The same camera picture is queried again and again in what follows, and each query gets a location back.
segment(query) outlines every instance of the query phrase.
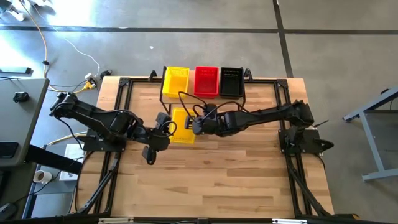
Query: white cable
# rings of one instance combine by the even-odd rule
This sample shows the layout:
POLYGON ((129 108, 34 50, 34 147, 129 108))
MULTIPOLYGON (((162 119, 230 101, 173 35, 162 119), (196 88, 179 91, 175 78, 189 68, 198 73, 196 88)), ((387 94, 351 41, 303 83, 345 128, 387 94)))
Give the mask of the white cable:
MULTIPOLYGON (((39 13, 39 11, 37 10, 37 8, 36 8, 34 5, 32 5, 32 7, 36 10, 37 14, 38 14, 43 20, 46 20, 46 19, 44 19, 44 17, 39 13)), ((55 31, 59 32, 54 26, 51 26, 50 24, 49 24, 49 26, 50 26, 51 28, 53 28, 55 31)), ((66 39, 65 37, 64 37, 63 39, 66 40, 70 45, 72 45, 72 47, 75 48, 75 50, 76 50, 78 53, 80 53, 80 54, 82 54, 82 55, 84 55, 84 56, 87 56, 87 57, 91 58, 91 59, 94 61, 94 63, 97 64, 98 70, 97 70, 97 74, 95 75, 95 76, 97 76, 97 75, 100 73, 101 67, 100 67, 99 63, 93 58, 93 56, 88 55, 88 54, 85 54, 85 53, 79 51, 79 50, 77 49, 77 47, 76 47, 73 43, 71 43, 68 39, 66 39)))

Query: gray floor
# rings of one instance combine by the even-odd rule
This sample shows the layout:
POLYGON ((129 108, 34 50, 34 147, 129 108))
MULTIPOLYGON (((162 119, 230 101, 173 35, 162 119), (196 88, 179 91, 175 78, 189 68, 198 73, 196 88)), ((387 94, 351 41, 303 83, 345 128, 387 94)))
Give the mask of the gray floor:
MULTIPOLYGON (((218 27, 275 29, 271 0, 208 1, 66 1, 52 0, 53 10, 40 9, 40 24, 96 27, 218 27)), ((398 1, 393 0, 279 0, 286 29, 398 29, 398 1)), ((3 16, 3 24, 17 23, 3 16)), ((278 34, 182 34, 45 32, 52 64, 48 77, 59 85, 73 85, 88 72, 96 73, 90 58, 80 55, 63 38, 91 54, 101 71, 117 75, 148 75, 163 65, 249 67, 256 77, 285 77, 278 34)), ((398 85, 398 35, 286 35, 294 77, 304 78, 323 139, 335 147, 325 153, 326 175, 336 213, 357 213, 384 222, 398 220, 398 177, 364 183, 361 174, 376 171, 370 147, 359 122, 346 124, 342 116, 368 102, 386 88, 398 85)), ((0 31, 1 64, 24 65, 42 76, 44 49, 38 32, 0 31)), ((68 134, 48 116, 56 94, 48 92, 33 144, 38 146, 68 134)), ((96 90, 79 98, 95 104, 96 90)), ((398 108, 398 101, 392 105, 398 108)), ((68 121, 75 132, 85 127, 68 121)), ((65 213, 70 195, 40 196, 34 216, 65 213), (48 201, 63 202, 59 208, 48 201)))

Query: desk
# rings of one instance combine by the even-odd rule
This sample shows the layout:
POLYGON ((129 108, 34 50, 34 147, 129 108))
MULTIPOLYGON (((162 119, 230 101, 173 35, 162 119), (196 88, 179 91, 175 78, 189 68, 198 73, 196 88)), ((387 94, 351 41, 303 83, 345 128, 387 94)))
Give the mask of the desk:
MULTIPOLYGON (((304 80, 287 79, 291 100, 308 101, 304 80)), ((97 106, 113 110, 119 77, 105 77, 97 106)), ((160 83, 135 83, 129 109, 154 126, 160 83)), ((276 106, 274 88, 246 85, 246 108, 276 106)), ((224 110, 235 110, 226 106, 224 110)), ((141 156, 144 145, 128 142, 122 154, 111 215, 114 217, 292 218, 292 199, 285 158, 280 153, 279 123, 252 126, 234 136, 197 136, 194 145, 170 144, 153 166, 141 156)), ((104 153, 86 161, 79 183, 83 206, 98 186, 104 153)), ((303 155, 307 184, 317 200, 333 213, 322 163, 303 155)), ((104 191, 103 205, 106 203, 104 191)), ((300 208, 302 194, 298 190, 300 208)))

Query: plastic basket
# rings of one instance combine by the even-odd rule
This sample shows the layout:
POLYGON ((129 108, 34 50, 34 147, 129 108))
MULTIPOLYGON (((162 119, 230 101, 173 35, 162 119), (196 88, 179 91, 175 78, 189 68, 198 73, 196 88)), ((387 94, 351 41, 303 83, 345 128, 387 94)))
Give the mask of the plastic basket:
POLYGON ((220 96, 240 98, 243 96, 243 68, 221 68, 220 96))
POLYGON ((162 93, 170 98, 178 98, 179 91, 187 92, 189 68, 167 67, 162 93))
MULTIPOLYGON (((189 113, 194 116, 193 110, 188 110, 189 113)), ((183 108, 174 108, 172 113, 172 120, 177 124, 176 132, 170 136, 171 142, 193 144, 195 142, 195 134, 191 129, 185 129, 185 119, 187 118, 187 112, 183 108)), ((174 125, 170 125, 170 132, 172 133, 175 129, 174 125)))
POLYGON ((218 68, 197 67, 193 94, 202 98, 214 98, 218 95, 218 68))

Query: yellow plastic bin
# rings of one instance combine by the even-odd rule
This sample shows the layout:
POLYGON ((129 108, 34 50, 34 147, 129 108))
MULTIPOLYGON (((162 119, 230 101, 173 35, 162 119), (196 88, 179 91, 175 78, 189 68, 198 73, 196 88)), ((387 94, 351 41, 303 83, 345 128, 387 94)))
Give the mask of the yellow plastic bin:
MULTIPOLYGON (((194 116, 193 110, 188 110, 190 115, 194 116)), ((188 116, 183 108, 174 108, 172 113, 172 120, 177 124, 176 132, 170 137, 171 142, 193 144, 195 142, 195 135, 191 129, 185 129, 185 119, 188 116)), ((170 125, 170 132, 175 129, 174 125, 170 125)))
POLYGON ((188 91, 189 68, 167 67, 162 93, 170 98, 178 98, 179 91, 188 91))

